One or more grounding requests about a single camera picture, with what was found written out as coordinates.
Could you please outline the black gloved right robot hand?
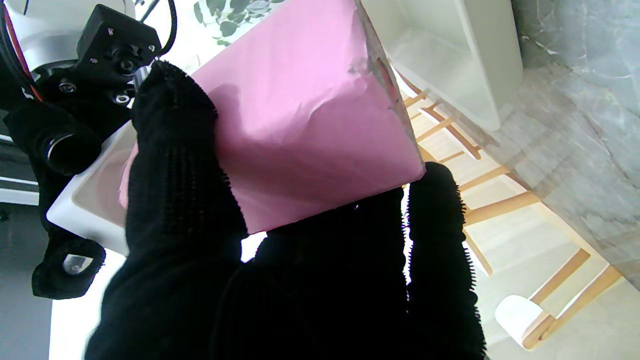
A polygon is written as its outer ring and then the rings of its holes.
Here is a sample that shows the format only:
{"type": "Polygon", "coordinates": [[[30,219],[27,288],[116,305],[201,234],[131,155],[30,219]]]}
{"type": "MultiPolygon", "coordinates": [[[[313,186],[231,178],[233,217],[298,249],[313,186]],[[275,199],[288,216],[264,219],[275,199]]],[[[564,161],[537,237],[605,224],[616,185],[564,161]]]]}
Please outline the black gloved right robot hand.
{"type": "Polygon", "coordinates": [[[38,210],[48,235],[42,262],[31,277],[34,296],[68,300],[84,296],[106,259],[106,250],[48,220],[47,213],[70,180],[86,171],[102,145],[130,120],[130,109],[102,95],[46,102],[26,98],[4,117],[39,187],[38,210]]]}

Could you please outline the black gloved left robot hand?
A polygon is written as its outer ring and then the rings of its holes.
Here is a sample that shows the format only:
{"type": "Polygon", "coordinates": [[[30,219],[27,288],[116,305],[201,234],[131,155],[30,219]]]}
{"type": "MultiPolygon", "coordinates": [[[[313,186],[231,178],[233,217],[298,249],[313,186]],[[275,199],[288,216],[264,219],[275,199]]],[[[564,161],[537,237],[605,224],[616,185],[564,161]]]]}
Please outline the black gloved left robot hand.
{"type": "Polygon", "coordinates": [[[213,102],[160,60],[132,108],[128,256],[86,360],[484,360],[466,210],[448,167],[267,232],[245,220],[214,149],[213,102]]]}

